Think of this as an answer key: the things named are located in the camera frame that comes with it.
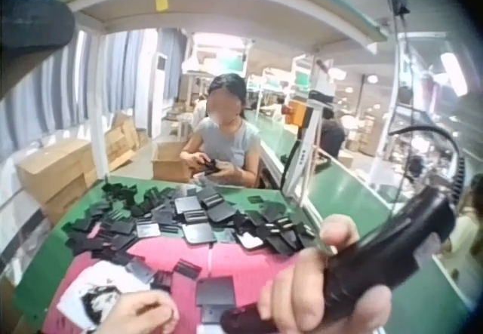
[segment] factory floor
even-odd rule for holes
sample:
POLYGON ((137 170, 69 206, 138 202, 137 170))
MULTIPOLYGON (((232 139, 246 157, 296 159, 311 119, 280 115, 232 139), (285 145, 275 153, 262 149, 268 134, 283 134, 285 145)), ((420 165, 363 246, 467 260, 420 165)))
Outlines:
MULTIPOLYGON (((163 134, 137 151, 136 155, 131 159, 129 164, 120 167, 113 172, 112 175, 139 179, 151 179, 151 158, 154 145, 158 142, 176 142, 177 137, 171 134, 171 132, 176 130, 176 127, 177 123, 175 122, 163 121, 163 134)), ((363 177, 364 175, 367 175, 374 158, 357 152, 350 152, 350 154, 354 156, 352 170, 359 176, 363 177)), ((393 164, 384 161, 376 173, 374 181, 379 184, 397 186, 400 179, 401 175, 394 172, 393 164)), ((465 265, 460 271, 457 286, 469 301, 476 302, 476 300, 478 300, 479 293, 481 290, 483 290, 482 278, 483 268, 481 268, 481 266, 470 255, 468 255, 465 265)))

